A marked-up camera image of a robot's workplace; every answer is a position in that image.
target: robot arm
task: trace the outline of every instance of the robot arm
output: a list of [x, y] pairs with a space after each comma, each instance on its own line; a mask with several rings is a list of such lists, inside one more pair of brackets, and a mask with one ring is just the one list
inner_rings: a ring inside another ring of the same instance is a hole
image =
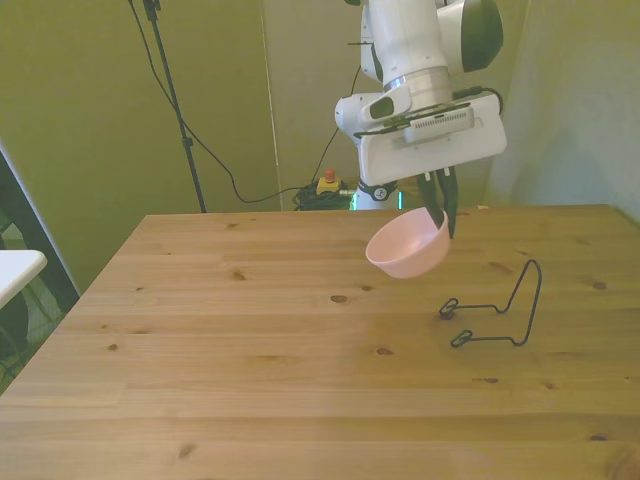
[[493, 0], [440, 9], [436, 0], [346, 1], [363, 6], [363, 72], [384, 85], [336, 108], [339, 128], [358, 148], [361, 206], [393, 208], [397, 202], [381, 188], [388, 193], [399, 179], [504, 151], [498, 99], [454, 101], [450, 81], [486, 68], [502, 48]]

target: black cable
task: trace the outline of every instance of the black cable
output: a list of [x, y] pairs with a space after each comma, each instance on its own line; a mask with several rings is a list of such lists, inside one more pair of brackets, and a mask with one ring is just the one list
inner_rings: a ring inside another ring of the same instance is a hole
[[495, 88], [490, 88], [490, 87], [482, 87], [482, 91], [493, 93], [496, 97], [498, 97], [498, 102], [500, 102], [500, 115], [502, 115], [502, 112], [504, 112], [504, 99], [502, 98], [502, 95], [500, 94], [500, 92], [497, 91]]
[[482, 93], [485, 93], [485, 92], [493, 93], [496, 97], [498, 97], [498, 102], [500, 102], [500, 115], [502, 115], [502, 112], [504, 111], [504, 99], [502, 98], [502, 95], [500, 94], [500, 92], [497, 91], [495, 88], [490, 88], [490, 87], [467, 88], [465, 90], [454, 92], [453, 99], [460, 100], [466, 97], [475, 97], [476, 95], [481, 95]]
[[145, 8], [145, 11], [147, 12], [147, 18], [151, 23], [151, 28], [153, 29], [153, 35], [156, 38], [156, 44], [158, 45], [158, 53], [160, 54], [160, 58], [162, 60], [162, 66], [164, 68], [164, 75], [167, 79], [167, 85], [169, 86], [169, 93], [171, 94], [171, 104], [173, 105], [173, 109], [176, 112], [178, 125], [180, 127], [182, 147], [184, 148], [184, 152], [187, 156], [187, 161], [189, 163], [189, 170], [191, 171], [193, 186], [196, 190], [196, 195], [198, 197], [198, 204], [200, 205], [200, 211], [202, 213], [207, 213], [207, 206], [205, 205], [205, 202], [204, 202], [204, 195], [202, 194], [202, 187], [200, 186], [200, 178], [198, 176], [198, 170], [196, 168], [196, 163], [193, 158], [193, 152], [191, 151], [191, 147], [193, 146], [193, 140], [191, 140], [187, 136], [184, 118], [182, 118], [182, 112], [180, 111], [180, 103], [178, 102], [178, 95], [173, 85], [173, 79], [171, 78], [171, 69], [169, 68], [169, 60], [167, 59], [167, 55], [164, 50], [164, 45], [162, 43], [162, 37], [160, 36], [160, 28], [158, 27], [158, 15], [156, 13], [156, 2], [154, 2], [153, 0], [144, 0], [144, 8]]
[[[147, 53], [147, 58], [149, 60], [149, 66], [151, 67], [151, 72], [153, 73], [154, 78], [156, 79], [156, 82], [158, 83], [158, 85], [160, 86], [160, 89], [162, 90], [162, 93], [164, 93], [164, 96], [166, 97], [167, 101], [169, 102], [169, 104], [171, 105], [171, 107], [174, 109], [174, 111], [176, 111], [176, 106], [173, 104], [173, 101], [171, 100], [171, 97], [169, 96], [169, 93], [167, 92], [167, 89], [165, 88], [164, 84], [162, 83], [162, 81], [160, 80], [160, 77], [158, 76], [158, 72], [156, 72], [156, 68], [155, 65], [153, 63], [153, 57], [151, 56], [151, 50], [149, 49], [149, 43], [147, 42], [147, 37], [144, 33], [144, 30], [142, 28], [142, 24], [140, 23], [140, 18], [138, 17], [138, 12], [136, 12], [135, 6], [133, 5], [133, 0], [128, 0], [129, 2], [129, 6], [131, 7], [131, 11], [133, 12], [133, 16], [136, 20], [136, 24], [138, 25], [138, 30], [140, 31], [140, 36], [142, 38], [142, 42], [144, 44], [144, 49]], [[184, 120], [184, 118], [182, 119], [182, 122], [184, 124], [185, 129], [193, 136], [194, 140], [196, 142], [198, 142], [198, 144], [204, 148], [204, 150], [213, 157], [213, 159], [218, 162], [218, 165], [220, 165], [223, 170], [227, 173], [227, 175], [229, 175], [229, 179], [231, 180], [231, 186], [233, 187], [233, 191], [236, 195], [236, 197], [238, 198], [238, 200], [240, 200], [242, 203], [245, 204], [251, 204], [251, 203], [260, 203], [260, 202], [264, 202], [266, 200], [269, 200], [271, 198], [277, 197], [278, 195], [285, 193], [285, 192], [289, 192], [292, 190], [300, 190], [302, 187], [291, 187], [291, 188], [286, 188], [284, 190], [281, 190], [278, 193], [274, 193], [273, 195], [269, 195], [267, 197], [264, 198], [260, 198], [257, 200], [246, 200], [242, 197], [242, 195], [240, 195], [240, 192], [238, 191], [238, 188], [236, 186], [236, 180], [235, 177], [233, 176], [233, 173], [231, 172], [231, 170], [229, 170], [229, 168], [224, 164], [224, 162], [222, 162], [222, 160], [220, 160], [220, 158], [218, 158], [218, 156], [213, 153], [213, 151], [207, 147], [207, 145], [200, 140], [200, 138], [198, 137], [198, 135], [196, 135], [196, 133], [191, 129], [191, 127], [189, 127], [189, 125], [187, 124], [187, 122]]]
[[[358, 67], [358, 70], [356, 71], [356, 76], [353, 78], [353, 84], [351, 85], [351, 95], [353, 95], [353, 92], [356, 91], [356, 82], [358, 81], [358, 76], [360, 75], [360, 72], [362, 71], [362, 67]], [[313, 177], [311, 177], [311, 183], [316, 181], [316, 177], [318, 176], [318, 172], [320, 171], [320, 167], [322, 166], [322, 162], [324, 161], [324, 157], [327, 155], [327, 152], [329, 151], [329, 147], [331, 147], [331, 144], [333, 143], [333, 141], [336, 138], [336, 135], [338, 134], [338, 132], [340, 131], [339, 128], [336, 128], [336, 130], [333, 132], [333, 135], [331, 136], [331, 140], [329, 140], [329, 143], [327, 143], [327, 146], [324, 149], [324, 152], [322, 152], [322, 156], [320, 157], [320, 161], [318, 162], [318, 166], [316, 167], [316, 171], [313, 172]]]

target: black wire stand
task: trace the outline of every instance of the black wire stand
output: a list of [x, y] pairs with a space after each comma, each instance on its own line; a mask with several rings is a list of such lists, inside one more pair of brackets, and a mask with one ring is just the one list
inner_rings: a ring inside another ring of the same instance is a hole
[[514, 347], [522, 347], [529, 341], [529, 337], [531, 336], [531, 329], [533, 328], [533, 321], [536, 316], [538, 301], [540, 300], [540, 291], [542, 290], [542, 268], [536, 260], [529, 260], [525, 264], [522, 273], [520, 274], [520, 278], [518, 279], [518, 283], [516, 283], [516, 286], [513, 289], [513, 293], [511, 294], [511, 298], [509, 298], [509, 302], [507, 303], [507, 306], [505, 308], [500, 308], [497, 305], [460, 305], [460, 301], [457, 298], [450, 298], [449, 301], [447, 301], [447, 303], [445, 303], [440, 309], [440, 318], [442, 320], [452, 320], [457, 310], [478, 310], [490, 308], [495, 310], [496, 313], [500, 315], [505, 314], [511, 309], [511, 305], [513, 304], [513, 301], [518, 294], [520, 285], [522, 285], [522, 281], [524, 280], [531, 266], [534, 266], [538, 272], [538, 286], [536, 288], [536, 294], [533, 298], [531, 314], [529, 315], [529, 325], [527, 326], [527, 333], [524, 336], [524, 339], [521, 342], [518, 342], [513, 337], [474, 337], [473, 331], [463, 330], [457, 337], [451, 340], [450, 345], [453, 348], [460, 348], [469, 342], [492, 341], [509, 341], [513, 344]]

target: wood knot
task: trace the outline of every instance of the wood knot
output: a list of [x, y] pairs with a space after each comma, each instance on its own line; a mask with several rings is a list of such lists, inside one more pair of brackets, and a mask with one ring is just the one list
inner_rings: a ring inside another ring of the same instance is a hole
[[180, 451], [178, 452], [178, 458], [180, 460], [186, 460], [189, 456], [194, 452], [196, 446], [193, 443], [186, 443], [182, 447], [180, 447]]
[[513, 270], [500, 262], [489, 262], [489, 266], [505, 274], [513, 273]]
[[247, 277], [245, 277], [240, 270], [236, 270], [235, 272], [233, 272], [233, 279], [238, 280], [239, 282], [244, 282]]
[[395, 352], [387, 347], [379, 347], [376, 349], [376, 354], [382, 355], [382, 356], [390, 356], [390, 355], [395, 355]]

